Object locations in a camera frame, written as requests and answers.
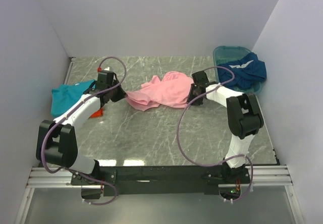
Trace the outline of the pink t shirt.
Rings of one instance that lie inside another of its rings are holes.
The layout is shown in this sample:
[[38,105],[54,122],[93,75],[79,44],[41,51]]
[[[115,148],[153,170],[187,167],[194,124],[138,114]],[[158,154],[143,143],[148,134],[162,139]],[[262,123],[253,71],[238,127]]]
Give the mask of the pink t shirt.
[[160,105],[184,108],[193,79],[184,73],[167,72],[160,79],[154,75],[151,81],[141,85],[141,89],[128,91],[126,101],[136,110],[146,111]]

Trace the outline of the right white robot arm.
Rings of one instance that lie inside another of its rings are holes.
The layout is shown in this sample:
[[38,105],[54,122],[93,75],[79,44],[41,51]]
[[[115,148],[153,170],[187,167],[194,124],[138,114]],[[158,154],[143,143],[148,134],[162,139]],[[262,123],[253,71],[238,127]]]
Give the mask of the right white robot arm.
[[202,105],[204,99],[214,101],[227,109],[228,126],[232,133],[228,153],[228,167],[222,170],[222,179],[233,183],[239,178],[237,168],[245,163],[251,141],[264,126],[258,101],[253,93],[229,89],[218,82],[210,82],[206,72],[192,74],[193,83],[187,102]]

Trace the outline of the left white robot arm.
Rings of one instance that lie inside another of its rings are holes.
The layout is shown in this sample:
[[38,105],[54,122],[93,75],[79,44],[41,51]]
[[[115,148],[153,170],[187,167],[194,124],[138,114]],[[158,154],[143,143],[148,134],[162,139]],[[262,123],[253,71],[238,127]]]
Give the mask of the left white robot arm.
[[99,71],[97,80],[89,85],[71,108],[53,121],[41,122],[36,159],[83,173],[83,179],[88,184],[98,183],[101,178],[99,162],[79,153],[76,130],[106,103],[117,102],[125,97],[126,92],[116,73]]

